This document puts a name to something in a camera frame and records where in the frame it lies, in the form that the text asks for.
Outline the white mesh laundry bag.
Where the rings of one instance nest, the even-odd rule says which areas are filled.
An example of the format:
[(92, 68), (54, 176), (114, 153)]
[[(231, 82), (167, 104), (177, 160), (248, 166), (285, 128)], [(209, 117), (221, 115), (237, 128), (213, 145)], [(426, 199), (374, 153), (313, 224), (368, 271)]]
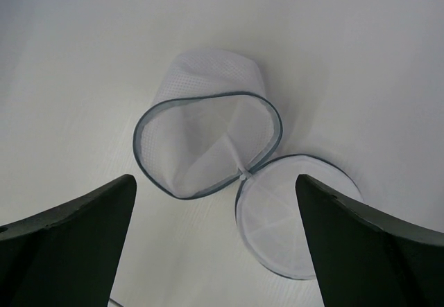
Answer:
[(133, 153), (143, 174), (178, 200), (204, 198), (238, 183), (234, 218), (248, 251), (281, 277), (312, 280), (297, 178), (312, 176), (354, 200), (361, 192), (324, 159), (276, 156), (283, 133), (255, 61), (196, 49), (170, 64), (151, 108), (136, 124)]

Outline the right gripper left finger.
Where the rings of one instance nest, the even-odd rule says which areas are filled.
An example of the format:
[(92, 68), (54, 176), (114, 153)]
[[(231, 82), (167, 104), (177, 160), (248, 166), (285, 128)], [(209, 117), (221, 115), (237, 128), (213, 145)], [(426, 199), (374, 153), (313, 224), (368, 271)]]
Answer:
[(1, 305), (107, 306), (136, 192), (122, 175), (1, 226)]

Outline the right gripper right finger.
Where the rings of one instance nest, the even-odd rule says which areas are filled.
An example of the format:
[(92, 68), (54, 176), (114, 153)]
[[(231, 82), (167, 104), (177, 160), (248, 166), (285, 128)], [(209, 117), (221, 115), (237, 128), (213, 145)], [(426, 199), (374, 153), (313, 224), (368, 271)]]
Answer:
[(325, 306), (442, 306), (443, 233), (300, 175), (296, 195)]

